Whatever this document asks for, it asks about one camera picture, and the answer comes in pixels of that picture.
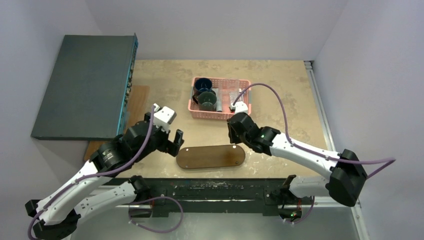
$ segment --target beige table surface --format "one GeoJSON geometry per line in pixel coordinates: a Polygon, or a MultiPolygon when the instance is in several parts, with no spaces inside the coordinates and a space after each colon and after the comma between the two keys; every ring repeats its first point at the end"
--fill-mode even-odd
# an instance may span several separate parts
{"type": "MultiPolygon", "coordinates": [[[[247,79],[271,85],[281,96],[287,112],[288,130],[293,139],[327,149],[318,111],[303,61],[287,60],[137,60],[134,85],[147,85],[150,92],[145,111],[153,103],[177,112],[170,139],[176,129],[184,132],[183,147],[229,144],[225,121],[193,119],[188,111],[193,77],[247,79]]],[[[252,88],[251,117],[259,127],[284,132],[283,113],[273,93],[252,88]]],[[[288,175],[316,176],[314,171],[287,159],[258,154],[244,144],[246,159],[241,166],[185,170],[174,157],[155,151],[118,177],[145,178],[285,178],[288,175]]]]}

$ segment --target wall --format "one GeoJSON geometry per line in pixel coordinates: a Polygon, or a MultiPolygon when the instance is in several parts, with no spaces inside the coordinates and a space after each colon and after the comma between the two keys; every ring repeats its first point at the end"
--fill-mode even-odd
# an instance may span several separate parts
{"type": "Polygon", "coordinates": [[[347,0],[86,0],[107,35],[137,33],[143,59],[313,60],[347,0]]]}
{"type": "Polygon", "coordinates": [[[26,239],[24,204],[82,166],[86,142],[30,138],[64,34],[100,34],[83,0],[0,1],[0,239],[26,239]]]}
{"type": "Polygon", "coordinates": [[[313,64],[337,150],[397,158],[360,196],[372,240],[424,235],[423,9],[422,0],[351,0],[313,64]]]}

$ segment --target mug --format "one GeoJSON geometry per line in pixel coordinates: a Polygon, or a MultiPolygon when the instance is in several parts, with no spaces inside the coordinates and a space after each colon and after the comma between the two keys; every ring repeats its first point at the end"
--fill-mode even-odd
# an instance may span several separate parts
{"type": "Polygon", "coordinates": [[[200,111],[215,112],[217,109],[217,96],[213,92],[205,91],[198,96],[200,111]]]}
{"type": "Polygon", "coordinates": [[[194,95],[192,96],[192,99],[196,104],[199,104],[199,101],[198,101],[199,95],[204,92],[211,92],[211,91],[212,91],[212,81],[209,78],[201,77],[197,79],[197,81],[194,83],[194,95]]]}

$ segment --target plastic basket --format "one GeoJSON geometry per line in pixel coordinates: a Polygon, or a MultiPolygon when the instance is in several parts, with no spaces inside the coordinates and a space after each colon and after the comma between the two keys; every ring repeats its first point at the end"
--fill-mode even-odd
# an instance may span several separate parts
{"type": "MultiPolygon", "coordinates": [[[[230,111],[230,97],[223,97],[221,99],[222,103],[222,112],[215,111],[201,111],[199,110],[199,105],[197,105],[193,100],[192,96],[194,94],[194,86],[195,82],[200,78],[208,78],[212,81],[212,87],[217,88],[219,91],[225,91],[228,85],[228,82],[233,79],[228,78],[220,78],[220,77],[206,77],[206,76],[196,76],[193,77],[191,81],[191,95],[188,100],[188,110],[191,113],[191,116],[194,119],[213,119],[213,120],[227,120],[234,116],[234,113],[230,111]]],[[[244,89],[249,86],[251,82],[249,80],[239,79],[239,88],[244,89]]],[[[248,89],[243,96],[243,102],[246,103],[248,107],[247,114],[250,115],[252,112],[252,93],[251,90],[248,89]]]]}

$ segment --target gray box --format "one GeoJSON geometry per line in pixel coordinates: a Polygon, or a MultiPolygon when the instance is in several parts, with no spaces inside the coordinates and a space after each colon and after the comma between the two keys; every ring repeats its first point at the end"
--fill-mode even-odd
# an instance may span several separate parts
{"type": "Polygon", "coordinates": [[[65,35],[31,137],[111,140],[125,126],[137,36],[65,35]]]}

